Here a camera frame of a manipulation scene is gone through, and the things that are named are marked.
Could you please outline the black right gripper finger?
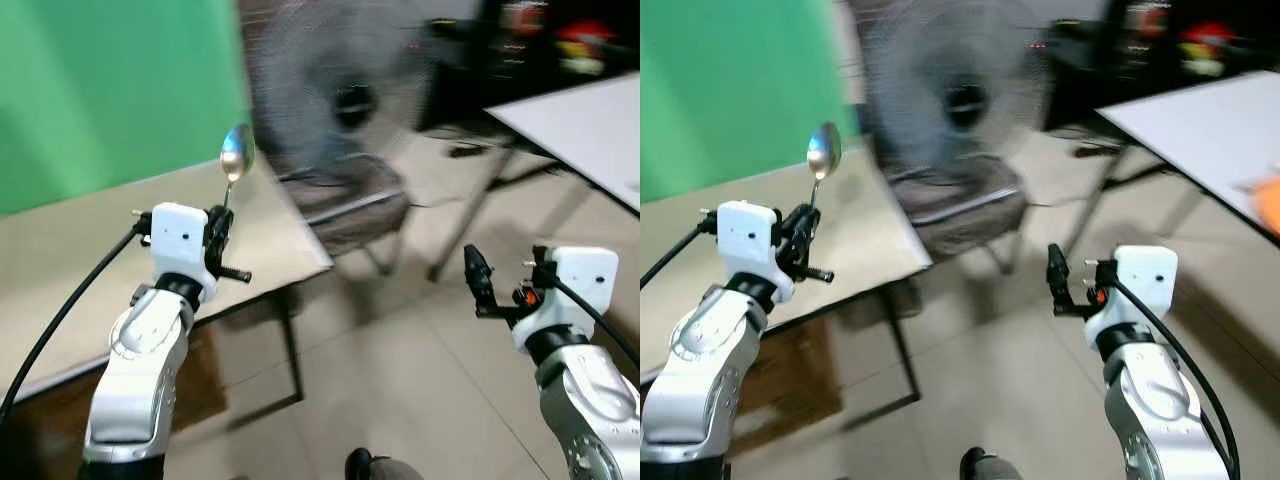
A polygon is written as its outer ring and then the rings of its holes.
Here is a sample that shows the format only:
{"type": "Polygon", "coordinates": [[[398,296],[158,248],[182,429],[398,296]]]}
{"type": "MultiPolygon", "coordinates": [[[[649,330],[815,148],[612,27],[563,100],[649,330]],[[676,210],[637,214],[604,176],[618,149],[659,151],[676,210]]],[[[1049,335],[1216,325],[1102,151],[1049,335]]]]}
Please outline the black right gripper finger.
{"type": "Polygon", "coordinates": [[[463,247],[463,276],[477,307],[495,307],[493,269],[475,244],[463,247]]]}
{"type": "Polygon", "coordinates": [[[1074,305],[1071,292],[1068,285],[1069,275],[1070,268],[1068,265],[1065,252],[1057,243],[1048,244],[1044,280],[1050,289],[1053,305],[1074,305]]]}

